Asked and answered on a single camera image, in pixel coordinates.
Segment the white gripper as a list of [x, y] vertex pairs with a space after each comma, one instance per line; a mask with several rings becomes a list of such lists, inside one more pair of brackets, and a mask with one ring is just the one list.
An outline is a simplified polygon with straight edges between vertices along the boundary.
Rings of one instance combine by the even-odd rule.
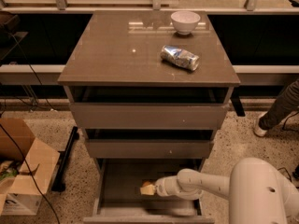
[[175, 176], [151, 180], [149, 185], [140, 188], [142, 195], [154, 195], [157, 193], [161, 197], [177, 196], [179, 192], [180, 186]]

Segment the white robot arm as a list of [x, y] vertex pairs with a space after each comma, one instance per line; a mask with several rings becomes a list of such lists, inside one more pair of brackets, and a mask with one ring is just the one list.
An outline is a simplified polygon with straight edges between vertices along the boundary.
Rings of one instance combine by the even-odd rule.
[[177, 196], [197, 200], [207, 191], [229, 202], [230, 224], [288, 224], [299, 216], [299, 191], [270, 163], [245, 158], [229, 176], [209, 175], [182, 169], [176, 175], [146, 181], [143, 195]]

